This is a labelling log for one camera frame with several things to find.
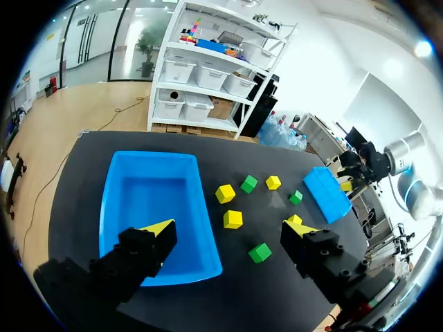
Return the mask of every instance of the ceiling light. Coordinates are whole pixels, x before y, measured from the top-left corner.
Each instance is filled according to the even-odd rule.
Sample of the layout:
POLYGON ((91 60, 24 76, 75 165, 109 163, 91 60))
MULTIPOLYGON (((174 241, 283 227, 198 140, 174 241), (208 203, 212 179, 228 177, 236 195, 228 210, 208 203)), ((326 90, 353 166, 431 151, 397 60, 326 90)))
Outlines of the ceiling light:
POLYGON ((403 75, 403 65, 396 59, 389 59, 383 65, 386 76, 391 79, 400 78, 403 75))
POLYGON ((415 47, 415 55, 418 57, 428 57, 432 53, 432 46, 429 41, 421 41, 415 47))

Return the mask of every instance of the black tabletop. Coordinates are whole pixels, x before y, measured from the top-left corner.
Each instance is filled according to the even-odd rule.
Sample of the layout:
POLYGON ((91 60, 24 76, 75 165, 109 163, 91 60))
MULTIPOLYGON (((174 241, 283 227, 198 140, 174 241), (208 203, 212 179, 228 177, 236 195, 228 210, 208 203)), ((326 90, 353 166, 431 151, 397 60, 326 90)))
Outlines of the black tabletop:
MULTIPOLYGON (((302 182, 319 157, 246 142, 170 133, 91 132, 78 139, 55 192, 49 225, 49 257, 72 258, 87 269, 97 258, 103 189, 115 151, 167 151, 197 157, 201 183, 223 273, 178 286, 140 287, 118 310, 171 331, 311 331, 331 311, 312 280, 302 279, 280 245, 283 219, 297 214, 305 225, 323 228, 326 220, 302 182), (239 186, 248 175, 259 180, 251 194, 239 186), (270 191, 264 181, 282 181, 270 191), (220 205, 215 191, 230 183, 237 196, 220 205), (289 195, 303 193, 293 205, 289 195), (223 227, 227 210, 243 212, 238 230, 223 227), (253 263, 248 251, 266 242, 272 255, 253 263)), ((365 236, 352 213, 328 226, 360 259, 365 236)))

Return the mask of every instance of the green block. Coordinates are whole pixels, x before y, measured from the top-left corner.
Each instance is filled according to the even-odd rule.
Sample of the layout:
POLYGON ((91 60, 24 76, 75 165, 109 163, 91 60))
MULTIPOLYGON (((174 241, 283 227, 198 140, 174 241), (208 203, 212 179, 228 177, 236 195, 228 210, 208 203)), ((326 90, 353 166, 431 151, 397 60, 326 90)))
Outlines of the green block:
POLYGON ((265 243, 259 244, 249 252, 249 256, 251 256, 254 263, 263 262, 266 258, 271 256, 271 254, 271 249, 269 249, 268 245, 265 243))
POLYGON ((301 192, 299 192, 298 190, 296 190, 296 191, 291 195, 291 197, 289 197, 289 200, 290 200, 293 204, 297 205, 297 204, 299 204, 299 202, 302 201, 302 198, 303 198, 303 194, 302 194, 301 192))
POLYGON ((248 175, 244 180, 244 182, 242 183, 242 185, 240 186, 240 188, 242 188, 245 192, 250 194, 254 190, 257 183, 258 180, 256 178, 254 178, 251 175, 248 175))

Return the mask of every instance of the blue tray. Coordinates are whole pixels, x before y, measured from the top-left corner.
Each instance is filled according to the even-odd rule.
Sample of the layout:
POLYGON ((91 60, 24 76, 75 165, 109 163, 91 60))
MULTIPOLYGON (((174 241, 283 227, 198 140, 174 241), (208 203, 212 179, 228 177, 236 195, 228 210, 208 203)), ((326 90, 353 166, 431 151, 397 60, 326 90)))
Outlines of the blue tray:
POLYGON ((168 219, 175 219, 177 244, 157 276, 141 286, 186 284, 221 274, 195 156, 117 151, 102 198, 100 256, 113 249, 126 228, 168 219))
POLYGON ((346 193, 327 167, 314 167, 303 179, 316 200, 327 223, 334 223, 344 217, 352 207, 346 193))

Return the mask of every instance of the white shelving unit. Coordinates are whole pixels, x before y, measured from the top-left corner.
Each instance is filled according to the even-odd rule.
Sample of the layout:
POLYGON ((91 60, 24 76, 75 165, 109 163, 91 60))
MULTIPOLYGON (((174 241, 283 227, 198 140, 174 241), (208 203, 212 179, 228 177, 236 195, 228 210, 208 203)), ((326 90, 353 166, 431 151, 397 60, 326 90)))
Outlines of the white shelving unit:
POLYGON ((282 35, 279 35, 277 32, 272 31, 267 26, 261 23, 253 21, 252 19, 245 17, 237 12, 233 12, 232 10, 215 5, 213 3, 208 3, 201 0, 180 0, 175 8, 174 13, 172 14, 171 20, 163 38, 159 57, 157 59, 156 70, 151 87, 151 98, 147 117, 147 130, 150 131, 152 128, 152 124, 154 123, 187 125, 193 127, 232 131, 236 133, 235 139, 237 139, 242 132, 244 125, 251 116, 255 105, 260 99, 264 88, 269 83, 269 80, 271 79, 274 70, 278 65, 278 62, 284 55, 284 52, 286 51, 289 43, 296 33, 296 25, 292 27, 293 28, 291 33, 286 37, 283 37, 282 35), (206 48, 201 48, 193 45, 178 43, 177 41, 181 29, 186 26, 190 28, 194 23, 192 22, 192 18, 194 16, 202 17, 202 21, 204 20, 205 22, 213 22, 213 26, 219 26, 219 31, 215 31, 215 34, 217 35, 219 35, 223 30, 228 30, 241 35, 244 38, 244 41, 254 42, 260 46, 265 46, 268 39, 275 39, 277 44, 274 44, 272 47, 270 47, 269 51, 276 49, 277 47, 281 47, 281 50, 278 53, 272 67, 269 69, 269 71, 266 71, 246 61, 236 59, 223 53, 218 53, 213 50, 208 50, 206 48), (248 100, 246 98, 237 97, 236 95, 231 95, 223 88, 221 88, 220 91, 201 88, 195 82, 193 75, 191 75, 191 78, 186 84, 166 82, 164 80, 164 74, 162 73, 162 71, 167 52, 174 52, 174 54, 180 55, 186 53, 191 55, 193 59, 199 58, 206 61, 214 61, 214 59, 217 59, 217 61, 225 63, 232 68, 246 68, 250 72, 262 74, 265 79, 261 87, 259 88, 254 100, 248 100), (157 89, 187 91, 232 100, 234 101, 233 111, 231 111, 231 115, 226 120, 206 118, 203 122, 193 122, 185 120, 183 116, 180 116, 178 119, 156 118, 154 116, 154 111, 156 107, 157 89), (248 111, 245 111, 244 105, 249 105, 248 111), (240 122, 240 126, 237 126, 232 118, 233 112, 235 112, 236 110, 242 112, 242 121, 240 122))

